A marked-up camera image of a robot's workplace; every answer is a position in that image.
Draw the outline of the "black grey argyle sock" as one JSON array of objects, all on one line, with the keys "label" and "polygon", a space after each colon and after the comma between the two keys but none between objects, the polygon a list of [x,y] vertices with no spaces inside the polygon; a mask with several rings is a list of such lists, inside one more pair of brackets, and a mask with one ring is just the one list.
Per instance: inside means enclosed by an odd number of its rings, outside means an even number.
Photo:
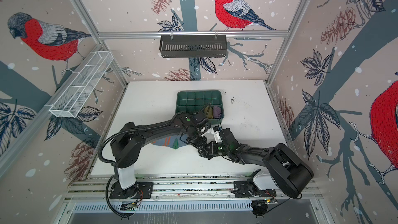
[{"label": "black grey argyle sock", "polygon": [[199,156],[210,160],[212,158],[211,145],[205,144],[198,148]]}]

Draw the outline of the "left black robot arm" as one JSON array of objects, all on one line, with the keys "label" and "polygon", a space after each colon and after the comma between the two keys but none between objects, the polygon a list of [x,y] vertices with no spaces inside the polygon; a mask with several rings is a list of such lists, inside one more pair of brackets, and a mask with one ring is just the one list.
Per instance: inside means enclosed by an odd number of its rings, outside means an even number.
[{"label": "left black robot arm", "polygon": [[189,145],[200,147],[207,142],[204,134],[209,129],[211,124],[203,112],[176,113],[171,120],[151,125],[128,122],[100,145],[97,156],[113,167],[120,188],[127,190],[135,188],[134,164],[144,146],[170,136],[186,135]]}]

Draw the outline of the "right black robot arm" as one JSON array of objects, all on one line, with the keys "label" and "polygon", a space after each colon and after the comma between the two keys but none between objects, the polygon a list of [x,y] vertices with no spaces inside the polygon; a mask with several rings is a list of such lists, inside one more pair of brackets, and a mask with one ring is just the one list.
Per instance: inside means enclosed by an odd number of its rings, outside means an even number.
[{"label": "right black robot arm", "polygon": [[259,148],[241,144],[229,128],[218,133],[220,143],[207,142],[199,144],[199,155],[208,160],[222,156],[238,164],[255,164],[265,167],[277,188],[291,199],[299,199],[302,191],[313,179],[314,172],[287,145]]}]

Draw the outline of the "blue orange green striped sock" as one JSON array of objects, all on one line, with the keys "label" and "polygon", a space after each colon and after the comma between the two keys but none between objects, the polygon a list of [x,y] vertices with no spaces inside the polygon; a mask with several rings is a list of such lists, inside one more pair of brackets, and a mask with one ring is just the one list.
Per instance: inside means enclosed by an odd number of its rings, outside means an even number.
[{"label": "blue orange green striped sock", "polygon": [[154,141],[151,144],[162,147],[169,147],[172,149],[178,149],[180,147],[188,145],[188,142],[187,142],[187,136],[184,134],[184,135],[168,136],[166,138]]}]

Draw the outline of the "olive rolled sock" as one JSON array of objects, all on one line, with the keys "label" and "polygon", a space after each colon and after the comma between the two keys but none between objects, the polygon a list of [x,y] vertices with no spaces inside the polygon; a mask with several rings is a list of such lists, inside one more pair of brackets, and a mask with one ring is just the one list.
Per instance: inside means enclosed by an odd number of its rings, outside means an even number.
[{"label": "olive rolled sock", "polygon": [[206,117],[208,119],[214,119],[214,115],[213,115],[213,108],[210,105],[207,105],[204,108],[204,114],[206,115]]}]

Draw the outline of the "purple rolled sock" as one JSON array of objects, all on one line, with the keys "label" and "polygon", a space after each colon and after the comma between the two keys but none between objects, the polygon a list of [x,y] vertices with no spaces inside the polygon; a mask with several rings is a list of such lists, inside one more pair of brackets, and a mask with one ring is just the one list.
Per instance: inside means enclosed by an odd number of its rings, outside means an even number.
[{"label": "purple rolled sock", "polygon": [[222,108],[219,106],[214,106],[212,108],[212,115],[214,119],[221,119],[223,117]]}]

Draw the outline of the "green compartment tray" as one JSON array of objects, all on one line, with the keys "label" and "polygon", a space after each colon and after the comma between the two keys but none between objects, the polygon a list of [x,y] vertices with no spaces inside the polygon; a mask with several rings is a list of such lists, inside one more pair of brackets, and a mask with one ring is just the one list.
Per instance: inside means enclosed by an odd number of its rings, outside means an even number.
[{"label": "green compartment tray", "polygon": [[204,108],[210,105],[222,108],[223,117],[221,119],[210,119],[212,125],[221,124],[224,118],[224,107],[222,93],[219,90],[200,90],[200,91],[179,91],[176,98],[175,113],[186,112],[194,114],[204,112]]}]

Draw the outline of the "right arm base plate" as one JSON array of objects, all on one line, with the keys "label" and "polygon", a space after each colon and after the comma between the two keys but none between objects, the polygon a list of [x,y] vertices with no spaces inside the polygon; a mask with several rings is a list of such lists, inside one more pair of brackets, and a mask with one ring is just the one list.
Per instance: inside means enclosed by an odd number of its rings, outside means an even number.
[{"label": "right arm base plate", "polygon": [[261,198],[269,197],[275,198],[276,191],[273,189],[260,190],[254,183],[249,181],[234,181],[233,189],[231,193],[235,195],[236,198]]}]

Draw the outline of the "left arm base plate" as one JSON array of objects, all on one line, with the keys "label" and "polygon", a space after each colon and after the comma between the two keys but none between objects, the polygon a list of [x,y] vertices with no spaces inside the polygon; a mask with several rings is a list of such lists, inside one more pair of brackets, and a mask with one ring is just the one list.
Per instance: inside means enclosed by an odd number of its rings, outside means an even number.
[{"label": "left arm base plate", "polygon": [[136,182],[132,187],[122,189],[119,181],[117,181],[110,188],[110,199],[150,199],[152,191],[152,182]]}]

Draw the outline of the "aluminium frame back bar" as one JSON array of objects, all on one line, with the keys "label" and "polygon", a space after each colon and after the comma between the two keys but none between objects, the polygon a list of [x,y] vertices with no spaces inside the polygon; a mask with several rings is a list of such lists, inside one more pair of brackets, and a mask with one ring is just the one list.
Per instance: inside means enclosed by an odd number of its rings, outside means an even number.
[{"label": "aluminium frame back bar", "polygon": [[156,39],[161,36],[201,36],[210,35],[213,37],[225,35],[226,37],[277,37],[286,38],[290,35],[288,30],[251,30],[251,31],[184,31],[184,32],[99,32],[97,37],[101,40],[110,39]]}]

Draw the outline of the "white mesh wall basket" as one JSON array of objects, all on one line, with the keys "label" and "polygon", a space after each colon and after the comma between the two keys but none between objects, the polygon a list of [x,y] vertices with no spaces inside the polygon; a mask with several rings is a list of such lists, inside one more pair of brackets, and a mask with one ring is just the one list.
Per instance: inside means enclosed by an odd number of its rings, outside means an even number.
[{"label": "white mesh wall basket", "polygon": [[55,117],[76,118],[113,59],[108,51],[91,52],[83,68],[72,73],[72,81],[52,104],[50,113]]}]

